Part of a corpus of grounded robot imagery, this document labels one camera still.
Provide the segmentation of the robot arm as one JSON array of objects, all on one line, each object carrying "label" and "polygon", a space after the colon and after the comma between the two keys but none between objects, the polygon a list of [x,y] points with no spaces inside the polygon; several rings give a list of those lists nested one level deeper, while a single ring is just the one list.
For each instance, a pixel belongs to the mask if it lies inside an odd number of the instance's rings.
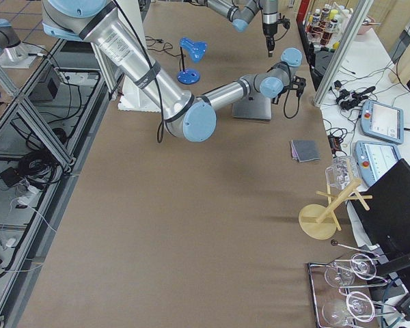
[{"label": "robot arm", "polygon": [[246,30],[257,13],[262,15],[262,30],[266,40],[268,57],[273,56],[275,50],[275,35],[278,26],[283,25],[286,30],[290,29],[290,20],[279,12],[279,1],[248,1],[242,8],[227,1],[189,1],[210,8],[221,16],[226,17],[238,32]]},{"label": "robot arm", "polygon": [[270,119],[271,103],[295,88],[302,53],[287,48],[266,73],[247,74],[200,96],[182,90],[153,59],[115,1],[43,1],[44,32],[97,46],[160,109],[159,133],[191,142],[215,131],[217,110],[232,106],[236,118]]}]

